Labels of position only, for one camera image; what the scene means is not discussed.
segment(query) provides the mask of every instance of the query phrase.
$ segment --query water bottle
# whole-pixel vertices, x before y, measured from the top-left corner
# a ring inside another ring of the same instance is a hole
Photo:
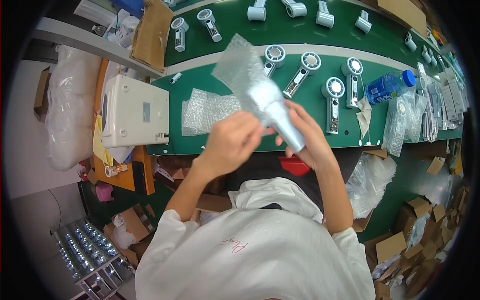
[[[98,35],[98,36],[103,36],[105,31],[107,30],[104,26],[93,26],[92,30]]]
[[[412,71],[391,71],[365,87],[368,102],[378,104],[401,96],[408,88],[415,85],[415,76]]]

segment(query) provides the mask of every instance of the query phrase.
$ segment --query pink object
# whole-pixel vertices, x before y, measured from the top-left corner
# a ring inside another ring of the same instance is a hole
[[[99,181],[96,184],[95,192],[100,202],[113,201],[112,191],[113,187],[108,183]]]

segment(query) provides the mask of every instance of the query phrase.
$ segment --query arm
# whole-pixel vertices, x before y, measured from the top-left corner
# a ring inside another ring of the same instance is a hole
[[[167,204],[182,222],[191,219],[205,186],[218,176],[238,169],[260,144],[264,128],[251,113],[238,111],[215,123],[205,150],[193,160],[185,180]]]
[[[298,156],[317,174],[328,231],[330,234],[334,234],[352,227],[352,206],[343,183],[340,167],[325,139],[322,128],[301,105],[289,100],[285,104],[290,108],[289,114],[293,125],[301,131],[305,138],[306,147],[298,153]],[[282,142],[278,136],[276,144],[280,145]],[[288,157],[293,155],[288,147],[286,155]]]

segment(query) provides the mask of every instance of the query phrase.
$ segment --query right hand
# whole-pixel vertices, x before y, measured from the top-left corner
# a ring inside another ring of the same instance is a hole
[[[322,128],[305,111],[303,106],[287,99],[285,100],[285,105],[290,109],[288,114],[292,124],[303,134],[305,139],[306,146],[297,153],[298,157],[313,170],[317,166],[321,166],[326,160],[333,159],[336,161],[332,149],[325,139]],[[280,146],[282,143],[283,139],[277,136],[275,144]],[[285,149],[285,155],[287,157],[292,157],[293,155],[292,149],[288,146]]]

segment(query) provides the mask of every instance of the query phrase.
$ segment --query black phone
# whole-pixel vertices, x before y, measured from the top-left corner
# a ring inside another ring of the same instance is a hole
[[[132,161],[133,185],[135,191],[140,195],[147,195],[147,186],[145,184],[145,168],[140,161]]]

